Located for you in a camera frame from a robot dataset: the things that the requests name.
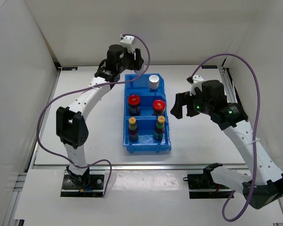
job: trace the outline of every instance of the red jar lid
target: red jar lid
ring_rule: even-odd
[[[131,95],[128,98],[128,104],[129,105],[139,105],[141,102],[141,98],[138,95]]]
[[[163,111],[166,108],[166,103],[163,100],[155,100],[153,102],[153,108],[156,111]]]

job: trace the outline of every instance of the white wall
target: white wall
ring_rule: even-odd
[[[57,72],[23,0],[0,0],[0,225]]]
[[[145,39],[152,64],[197,64],[236,51],[262,0],[25,1],[66,66],[98,65],[124,32]]]
[[[283,0],[265,2],[238,54],[249,61],[259,80],[262,106],[258,137],[283,170]],[[237,60],[230,66],[230,72],[242,104],[254,122],[256,91],[252,76]]]

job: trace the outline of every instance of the white table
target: white table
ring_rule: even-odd
[[[15,219],[24,226],[272,226],[282,223],[279,202],[260,210],[248,207],[233,223],[221,215],[225,199],[189,199],[186,171],[113,171],[105,198],[60,197],[64,171],[31,169]],[[226,209],[232,218],[245,199],[235,194]]]
[[[190,90],[191,85],[186,78],[195,68],[195,65],[162,65],[151,66],[147,71],[147,73],[160,73],[165,80],[172,151],[159,154],[127,152],[123,147],[124,85],[115,85],[102,101],[98,102],[86,121],[89,130],[89,138],[85,143],[87,162],[92,163],[105,158],[112,164],[118,165],[244,163],[230,139],[210,120],[209,116],[202,114],[193,118],[186,117],[186,109],[181,120],[177,120],[170,114],[176,93]],[[86,87],[96,70],[97,67],[78,67],[77,71],[62,71],[54,96]],[[132,73],[132,71],[125,71],[121,81],[126,73]],[[198,74],[206,80],[221,81],[218,69],[200,69]],[[68,106],[77,96],[79,94],[67,96],[55,102],[46,120],[42,142],[50,150],[59,154],[66,155],[66,151],[56,135],[56,110],[60,106]],[[66,165],[68,163],[39,148],[35,164]]]

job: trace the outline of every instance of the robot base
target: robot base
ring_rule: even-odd
[[[202,174],[188,174],[188,177],[183,179],[189,184],[190,199],[227,199],[230,196],[230,188],[218,184],[208,186],[201,182],[202,179]]]
[[[70,176],[65,170],[62,188],[61,188],[61,197],[91,197],[99,198],[103,196],[104,188],[104,174],[94,174],[95,172],[90,171],[90,183],[92,184],[92,189],[81,190],[71,181]]]

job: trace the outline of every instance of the blue crate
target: blue crate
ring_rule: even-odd
[[[136,151],[170,151],[171,142],[169,135],[169,121],[167,116],[167,111],[165,111],[164,117],[166,118],[165,123],[165,132],[162,140],[156,140],[153,138],[154,128],[157,122],[158,116],[154,116],[152,104],[154,100],[163,100],[166,102],[165,95],[165,83],[160,74],[155,74],[159,76],[159,87],[157,92],[149,92],[149,77],[153,74],[145,74],[140,77],[138,80],[125,84],[125,97],[124,97],[124,143],[123,145],[127,148],[127,151],[130,153]],[[125,80],[131,80],[137,77],[136,74],[126,74]],[[139,139],[137,141],[132,141],[129,139],[129,105],[128,97],[130,95],[139,95],[141,97],[141,114],[139,116],[134,116],[136,118]]]

